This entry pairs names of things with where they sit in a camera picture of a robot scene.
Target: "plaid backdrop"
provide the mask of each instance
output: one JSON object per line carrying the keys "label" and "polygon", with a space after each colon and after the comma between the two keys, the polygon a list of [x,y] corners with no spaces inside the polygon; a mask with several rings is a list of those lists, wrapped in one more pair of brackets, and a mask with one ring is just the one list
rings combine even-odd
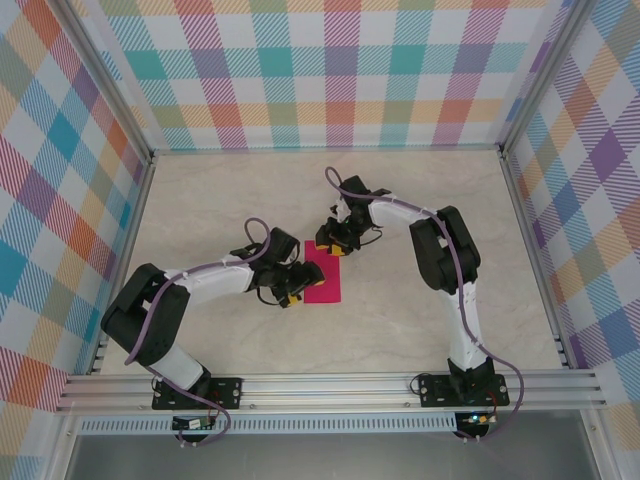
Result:
{"label": "plaid backdrop", "polygon": [[151,143],[191,150],[493,144],[561,2],[74,3]]}
{"label": "plaid backdrop", "polygon": [[44,0],[0,0],[0,478],[82,373],[142,162]]}
{"label": "plaid backdrop", "polygon": [[640,0],[600,0],[512,160],[571,346],[640,478]]}

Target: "robotic arm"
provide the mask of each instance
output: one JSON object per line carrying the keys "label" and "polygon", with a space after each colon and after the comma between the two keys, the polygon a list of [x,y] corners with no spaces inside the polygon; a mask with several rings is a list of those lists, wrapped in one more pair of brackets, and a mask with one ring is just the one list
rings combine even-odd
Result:
{"label": "robotic arm", "polygon": [[438,210],[437,216],[446,225],[460,260],[467,325],[477,342],[472,341],[464,328],[452,253],[448,246],[441,245],[441,231],[436,222],[423,213],[424,210],[415,211],[403,205],[403,202],[389,201],[394,197],[390,196],[388,190],[371,192],[358,176],[344,180],[339,188],[345,193],[380,197],[381,200],[343,194],[331,209],[335,217],[329,217],[327,223],[318,230],[316,247],[329,249],[332,255],[349,255],[354,250],[360,250],[360,239],[370,229],[392,226],[408,228],[420,275],[431,289],[439,292],[445,304],[451,337],[448,359],[451,375],[447,379],[429,376],[421,382],[421,385],[426,385],[421,389],[423,406],[483,404],[487,398],[494,404],[495,399],[499,404],[508,404],[506,389],[501,389],[504,378],[496,375],[493,360],[478,347],[482,343],[476,308],[480,255],[460,212],[449,206]]}
{"label": "robotic arm", "polygon": [[[210,398],[212,392],[217,392],[210,372],[175,342],[187,308],[223,295],[259,292],[262,287],[271,290],[277,301],[274,305],[287,308],[300,300],[300,293],[307,286],[324,281],[315,263],[297,260],[297,254],[293,253],[300,251],[300,242],[283,230],[271,230],[268,248],[256,258],[255,252],[263,247],[253,243],[232,251],[221,260],[220,266],[184,272],[183,278],[174,281],[157,300],[135,361],[199,397]],[[139,267],[106,311],[102,330],[131,353],[150,302],[169,279],[180,273],[179,270],[163,271],[152,264]]]}

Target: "black mounting bracket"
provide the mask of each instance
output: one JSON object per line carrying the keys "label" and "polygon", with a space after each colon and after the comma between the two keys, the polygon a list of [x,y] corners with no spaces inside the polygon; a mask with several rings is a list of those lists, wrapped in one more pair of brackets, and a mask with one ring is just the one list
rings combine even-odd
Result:
{"label": "black mounting bracket", "polygon": [[[241,378],[215,378],[209,379],[206,400],[217,403],[226,410],[238,410],[242,397]],[[156,381],[153,388],[153,410],[208,410],[209,406],[185,397],[162,381]]]}
{"label": "black mounting bracket", "polygon": [[494,374],[484,388],[469,392],[464,400],[451,384],[451,375],[423,374],[418,377],[421,407],[505,407],[509,405],[509,392],[504,376]]}

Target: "marble table surface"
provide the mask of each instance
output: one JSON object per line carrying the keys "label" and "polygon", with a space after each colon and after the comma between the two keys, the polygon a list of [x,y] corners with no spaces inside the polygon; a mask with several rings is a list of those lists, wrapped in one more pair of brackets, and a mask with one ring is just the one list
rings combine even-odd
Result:
{"label": "marble table surface", "polygon": [[[332,165],[375,190],[438,209],[456,206],[482,265],[477,287],[485,344],[522,369],[560,368],[495,152],[373,151],[161,157],[130,272],[143,263],[186,268],[247,244],[259,216],[301,241],[313,239],[337,198]],[[282,310],[252,293],[196,306],[178,342],[217,373],[399,372],[447,369],[444,309],[420,279],[407,231],[341,259],[342,302]],[[103,374],[137,373],[109,342]]]}

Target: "wire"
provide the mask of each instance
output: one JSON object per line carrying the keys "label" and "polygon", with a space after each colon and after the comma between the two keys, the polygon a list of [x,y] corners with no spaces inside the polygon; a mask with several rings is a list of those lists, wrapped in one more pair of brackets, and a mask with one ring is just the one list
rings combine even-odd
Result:
{"label": "wire", "polygon": [[[336,183],[335,180],[333,178],[331,178],[331,175],[336,177],[338,179],[339,183]],[[511,362],[508,362],[507,360],[503,360],[502,358],[498,357],[497,355],[494,355],[483,344],[481,344],[479,342],[478,338],[471,331],[471,328],[469,328],[469,322],[467,321],[467,313],[466,313],[465,308],[464,308],[464,277],[462,275],[462,266],[460,265],[460,258],[458,257],[458,252],[456,251],[456,247],[455,247],[455,245],[453,243],[451,235],[449,235],[449,232],[447,231],[447,227],[446,227],[445,223],[442,220],[440,220],[440,218],[438,218],[438,216],[435,213],[430,212],[429,210],[426,210],[424,208],[417,207],[416,205],[412,205],[411,203],[404,202],[402,200],[398,200],[398,199],[396,199],[394,197],[384,197],[384,196],[379,197],[379,196],[375,196],[375,195],[362,195],[362,194],[348,192],[347,190],[345,190],[345,189],[340,187],[340,184],[342,183],[342,178],[340,178],[340,174],[333,167],[325,168],[324,176],[327,179],[327,181],[329,182],[329,185],[331,185],[338,192],[340,192],[340,194],[342,196],[352,197],[352,198],[361,198],[361,199],[364,199],[364,200],[377,200],[377,201],[381,201],[381,202],[396,203],[396,204],[398,204],[400,206],[408,208],[409,210],[413,210],[413,211],[418,212],[420,214],[427,215],[429,218],[431,218],[436,223],[436,225],[438,225],[438,228],[442,232],[442,236],[447,241],[447,245],[449,247],[449,250],[451,251],[451,257],[453,259],[453,265],[454,265],[455,271],[456,271],[456,277],[457,277],[457,280],[458,280],[458,305],[459,305],[459,308],[460,308],[460,317],[462,319],[462,326],[464,327],[464,331],[466,332],[467,336],[471,339],[471,342],[474,345],[476,345],[478,347],[478,349],[482,353],[484,353],[486,356],[492,358],[496,362],[501,363],[502,365],[510,368],[516,374],[516,377],[518,377],[518,382],[520,384],[520,390],[519,390],[519,394],[518,394],[518,400],[516,400],[516,404],[513,407],[513,410],[511,411],[511,413],[509,414],[507,419],[502,423],[502,425],[500,425],[499,427],[495,428],[493,431],[489,432],[487,435],[485,435],[484,438],[487,439],[487,438],[490,438],[492,436],[497,435],[499,432],[502,432],[507,427],[507,425],[509,425],[513,421],[513,419],[515,418],[516,414],[520,410],[520,407],[522,406],[522,402],[524,400],[524,377],[522,376],[522,372],[515,365],[513,365]]]}
{"label": "wire", "polygon": [[420,392],[417,392],[416,390],[414,390],[413,388],[413,382],[415,382],[418,378],[420,378],[422,375],[426,375],[429,376],[431,375],[430,373],[419,373],[418,375],[416,375],[415,377],[413,377],[411,379],[411,381],[409,382],[409,390],[411,390],[411,393],[413,393],[414,395],[417,395],[418,397],[420,396]]}
{"label": "wire", "polygon": [[498,399],[496,398],[495,394],[491,390],[487,390],[487,394],[491,397],[491,400],[493,401],[493,416],[496,417],[496,420],[498,420]]}
{"label": "wire", "polygon": [[184,395],[187,398],[190,398],[191,400],[195,400],[196,402],[200,402],[200,403],[204,403],[205,405],[208,405],[210,408],[213,408],[214,410],[217,410],[218,413],[222,413],[225,418],[227,419],[227,421],[224,424],[224,428],[222,429],[221,432],[216,433],[215,435],[209,435],[207,438],[205,438],[204,440],[201,440],[198,443],[191,443],[191,442],[187,442],[183,437],[182,437],[182,430],[180,430],[178,432],[178,439],[180,440],[180,442],[182,443],[182,445],[190,445],[194,448],[196,447],[203,447],[205,445],[208,445],[210,443],[213,443],[217,440],[220,440],[231,428],[231,415],[229,415],[229,412],[227,412],[227,410],[225,408],[222,408],[220,405],[218,405],[215,402],[212,402],[211,400],[208,400],[206,398],[202,398],[199,397],[198,395],[194,395],[191,392],[188,392],[187,390],[183,390],[182,388],[180,388],[179,386],[177,386],[175,383],[173,383],[171,380],[169,380],[168,378],[164,378],[162,375],[160,375],[158,372],[156,372],[153,368],[151,367],[146,367],[147,370],[149,370],[151,373],[153,373],[155,376],[157,376],[158,378],[162,378],[162,381],[164,383],[166,383],[167,385],[169,385],[171,388],[173,388],[176,392]]}
{"label": "wire", "polygon": [[371,245],[373,242],[377,242],[378,240],[380,240],[382,238],[382,230],[380,230],[380,228],[371,227],[371,231],[372,232],[377,232],[378,236],[376,238],[373,238],[373,239],[369,240],[368,242],[361,243],[360,244],[361,247],[364,247],[366,245]]}
{"label": "wire", "polygon": [[260,287],[256,288],[256,293],[258,294],[258,300],[260,300],[265,305],[269,305],[271,307],[279,307],[280,306],[279,303],[267,302],[264,298],[262,298],[262,294],[260,293]]}
{"label": "wire", "polygon": [[250,225],[251,223],[254,223],[254,222],[255,222],[255,223],[260,223],[260,219],[259,219],[259,218],[256,218],[256,217],[251,217],[251,218],[247,218],[247,220],[245,220],[245,222],[244,222],[244,233],[247,235],[247,238],[249,239],[249,241],[250,241],[251,243],[256,243],[256,241],[255,241],[255,240],[253,239],[253,237],[251,236],[251,233],[249,233],[249,225]]}
{"label": "wire", "polygon": [[[140,333],[138,334],[138,339],[136,340],[135,345],[133,346],[133,349],[131,350],[131,352],[129,353],[129,356],[127,357],[127,359],[124,361],[125,365],[129,365],[131,362],[133,362],[136,358],[136,356],[138,355],[138,352],[140,351],[140,348],[142,346],[142,343],[144,342],[144,339],[147,336],[147,332],[149,331],[149,325],[151,324],[151,319],[153,318],[153,314],[155,313],[155,310],[158,306],[158,303],[160,302],[160,298],[162,298],[162,295],[164,294],[164,292],[167,291],[167,289],[173,285],[175,282],[177,282],[178,280],[180,280],[181,278],[184,278],[186,275],[192,274],[192,273],[196,273],[202,270],[206,270],[208,268],[218,268],[218,267],[222,267],[222,268],[226,268],[226,267],[231,267],[231,266],[237,266],[237,265],[244,265],[250,262],[253,262],[254,260],[260,258],[262,255],[264,255],[267,250],[269,249],[269,244],[271,243],[271,235],[270,233],[270,229],[269,226],[266,224],[266,222],[264,220],[261,220],[260,218],[257,217],[251,217],[248,218],[245,222],[244,222],[244,229],[245,232],[247,232],[248,235],[248,225],[251,222],[257,222],[260,225],[262,225],[264,227],[264,230],[267,234],[267,238],[264,241],[264,244],[262,246],[262,249],[256,253],[255,255],[252,255],[248,258],[245,258],[244,260],[232,260],[230,262],[223,262],[223,261],[218,261],[218,262],[213,262],[213,263],[207,263],[204,265],[198,265],[197,267],[193,267],[193,268],[189,268],[188,270],[185,270],[184,272],[181,272],[173,277],[171,277],[169,280],[167,280],[158,290],[158,293],[155,294],[155,296],[153,297],[153,301],[151,302],[151,305],[149,306],[149,310],[147,311],[147,316],[144,319],[144,322],[142,323],[142,328],[140,329]],[[151,373],[153,373],[155,376],[162,378],[162,376],[156,372],[154,369],[150,368],[150,367],[146,367],[147,370],[149,370]],[[164,378],[163,379],[164,382],[169,385],[171,388],[173,388],[176,392],[184,395],[187,398],[190,398],[192,400],[195,400],[196,402],[200,402],[203,403],[205,405],[209,405],[209,407],[215,409],[218,411],[218,415],[220,413],[222,413],[227,421],[225,423],[224,428],[222,429],[221,432],[216,433],[215,435],[209,435],[207,438],[205,438],[204,440],[202,440],[199,443],[191,443],[190,445],[193,447],[198,447],[198,446],[204,446],[204,445],[208,445],[209,443],[213,443],[217,440],[219,440],[223,435],[225,435],[228,431],[229,428],[231,428],[231,415],[229,415],[229,412],[227,412],[227,410],[225,408],[222,408],[220,405],[218,405],[215,402],[212,402],[211,400],[207,400],[206,398],[202,398],[199,397],[198,395],[194,395],[193,393],[190,393],[186,390],[183,390],[182,388],[178,387],[175,383],[173,383],[171,380]],[[182,438],[182,431],[178,432],[178,438],[180,439],[180,441],[182,442],[182,445],[185,445],[185,440]]]}
{"label": "wire", "polygon": [[144,339],[147,336],[147,332],[149,331],[149,325],[151,324],[151,319],[153,318],[153,314],[155,313],[156,308],[158,307],[158,303],[160,302],[162,295],[164,295],[164,292],[166,292],[171,285],[173,285],[178,280],[186,277],[187,275],[199,272],[201,270],[206,270],[209,268],[217,268],[217,267],[226,268],[226,267],[233,267],[237,265],[245,265],[247,263],[251,263],[266,253],[266,251],[269,249],[269,244],[271,243],[271,235],[269,235],[269,232],[270,232],[269,226],[263,220],[257,217],[251,217],[244,222],[244,228],[246,232],[248,232],[247,226],[251,222],[258,222],[260,225],[264,227],[266,231],[267,238],[264,241],[262,249],[255,255],[245,258],[244,260],[232,260],[230,262],[218,261],[213,263],[205,263],[204,265],[198,265],[197,267],[192,267],[185,270],[184,272],[180,272],[177,275],[171,277],[169,280],[167,280],[160,287],[160,290],[158,290],[158,293],[156,293],[156,295],[153,297],[153,301],[151,302],[151,305],[149,306],[149,310],[147,311],[147,316],[145,317],[144,322],[142,323],[142,328],[140,329],[140,334],[138,335],[138,339],[136,340],[135,345],[131,349],[129,356],[124,361],[125,365],[131,364],[136,359],[136,356],[138,355],[138,352],[142,347],[142,343],[144,342]]}

